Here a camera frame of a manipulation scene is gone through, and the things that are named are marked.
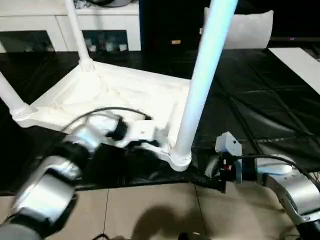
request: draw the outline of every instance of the tile floor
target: tile floor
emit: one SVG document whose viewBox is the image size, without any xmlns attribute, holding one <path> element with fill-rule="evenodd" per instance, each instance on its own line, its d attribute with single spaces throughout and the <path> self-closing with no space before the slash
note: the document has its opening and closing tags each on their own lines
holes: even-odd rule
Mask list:
<svg viewBox="0 0 320 240">
<path fill-rule="evenodd" d="M 188 183 L 82 191 L 66 227 L 50 240 L 111 238 L 177 240 L 197 232 L 213 240 L 277 240 L 293 224 L 266 188 L 228 183 L 228 193 Z M 10 197 L 0 198 L 0 219 Z"/>
</svg>

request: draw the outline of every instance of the cabinet door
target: cabinet door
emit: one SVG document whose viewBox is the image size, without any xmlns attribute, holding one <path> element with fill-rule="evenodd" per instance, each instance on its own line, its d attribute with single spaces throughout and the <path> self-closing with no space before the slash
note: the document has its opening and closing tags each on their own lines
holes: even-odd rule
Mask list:
<svg viewBox="0 0 320 240">
<path fill-rule="evenodd" d="M 57 20 L 68 50 L 77 51 L 68 16 L 57 16 Z M 91 51 L 141 50 L 138 15 L 78 15 L 78 21 Z"/>
<path fill-rule="evenodd" d="M 0 53 L 68 51 L 55 16 L 0 16 Z"/>
</svg>

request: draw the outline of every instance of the white cylinder leg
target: white cylinder leg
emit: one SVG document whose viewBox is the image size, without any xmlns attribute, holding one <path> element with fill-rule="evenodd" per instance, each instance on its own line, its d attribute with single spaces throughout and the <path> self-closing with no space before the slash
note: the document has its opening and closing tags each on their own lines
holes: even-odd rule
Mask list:
<svg viewBox="0 0 320 240">
<path fill-rule="evenodd" d="M 238 0 L 212 0 L 172 160 L 190 160 L 191 147 Z"/>
<path fill-rule="evenodd" d="M 80 64 L 84 71 L 91 71 L 93 69 L 93 61 L 89 57 L 87 46 L 85 43 L 84 35 L 80 29 L 77 13 L 73 0 L 65 0 L 65 7 L 68 13 L 69 21 L 71 24 L 72 32 L 74 35 L 75 43 L 78 48 L 80 57 Z"/>
<path fill-rule="evenodd" d="M 15 121 L 19 121 L 31 114 L 32 108 L 26 104 L 13 87 L 8 83 L 5 76 L 0 72 L 0 98 L 9 108 L 10 114 Z"/>
</svg>

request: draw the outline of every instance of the white pillow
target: white pillow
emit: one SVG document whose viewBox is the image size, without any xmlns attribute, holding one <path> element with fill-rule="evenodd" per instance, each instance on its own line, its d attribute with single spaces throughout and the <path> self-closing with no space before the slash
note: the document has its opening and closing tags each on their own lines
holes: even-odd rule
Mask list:
<svg viewBox="0 0 320 240">
<path fill-rule="evenodd" d="M 204 19 L 207 20 L 209 8 L 204 8 Z M 271 37 L 274 11 L 261 14 L 240 15 L 232 18 L 227 34 L 225 49 L 264 49 Z"/>
</svg>

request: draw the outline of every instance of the glass cabinet door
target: glass cabinet door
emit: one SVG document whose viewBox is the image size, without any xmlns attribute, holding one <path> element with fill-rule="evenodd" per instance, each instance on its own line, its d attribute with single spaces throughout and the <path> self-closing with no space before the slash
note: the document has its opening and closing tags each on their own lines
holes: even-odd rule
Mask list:
<svg viewBox="0 0 320 240">
<path fill-rule="evenodd" d="M 2 31 L 0 45 L 7 53 L 54 52 L 47 31 Z"/>
<path fill-rule="evenodd" d="M 86 47 L 91 52 L 128 51 L 125 30 L 83 30 Z"/>
</svg>

